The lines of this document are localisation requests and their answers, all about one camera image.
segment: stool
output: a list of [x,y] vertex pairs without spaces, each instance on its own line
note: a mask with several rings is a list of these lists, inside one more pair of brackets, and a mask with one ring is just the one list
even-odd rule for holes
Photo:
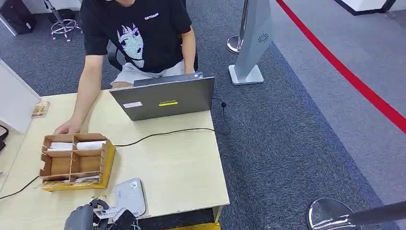
[[67,42],[70,42],[70,38],[68,38],[67,33],[74,30],[79,29],[80,33],[82,34],[82,29],[78,26],[78,23],[73,19],[62,19],[59,12],[55,9],[55,7],[51,4],[49,0],[44,0],[45,6],[47,9],[51,9],[52,13],[55,15],[56,19],[58,20],[56,23],[52,24],[51,26],[51,35],[52,40],[55,40],[56,37],[54,34],[64,35]]

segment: man's left arm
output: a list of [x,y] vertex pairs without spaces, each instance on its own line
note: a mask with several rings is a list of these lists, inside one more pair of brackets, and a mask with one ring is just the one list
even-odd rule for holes
[[185,61],[185,74],[194,73],[194,58],[196,56],[196,39],[194,31],[182,34],[182,53]]

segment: graphic print on t-shirt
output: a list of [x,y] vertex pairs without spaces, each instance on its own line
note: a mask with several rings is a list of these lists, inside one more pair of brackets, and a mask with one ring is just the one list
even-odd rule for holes
[[142,52],[144,49],[144,40],[138,30],[133,24],[133,28],[122,25],[123,30],[117,30],[118,42],[123,47],[124,52],[132,59],[133,63],[138,68],[144,67],[144,60]]

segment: black strap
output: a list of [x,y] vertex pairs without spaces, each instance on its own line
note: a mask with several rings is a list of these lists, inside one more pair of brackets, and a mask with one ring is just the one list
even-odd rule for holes
[[8,130],[6,127],[2,126],[2,125],[0,125],[0,127],[4,128],[4,129],[6,130],[6,132],[3,133],[3,134],[0,136],[0,141],[4,141],[4,140],[6,139],[6,137],[9,135],[9,130]]

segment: laptop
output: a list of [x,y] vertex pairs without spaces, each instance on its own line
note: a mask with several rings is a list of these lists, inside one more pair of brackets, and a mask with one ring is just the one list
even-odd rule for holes
[[214,76],[184,74],[134,81],[134,87],[110,93],[131,120],[207,111],[211,109]]

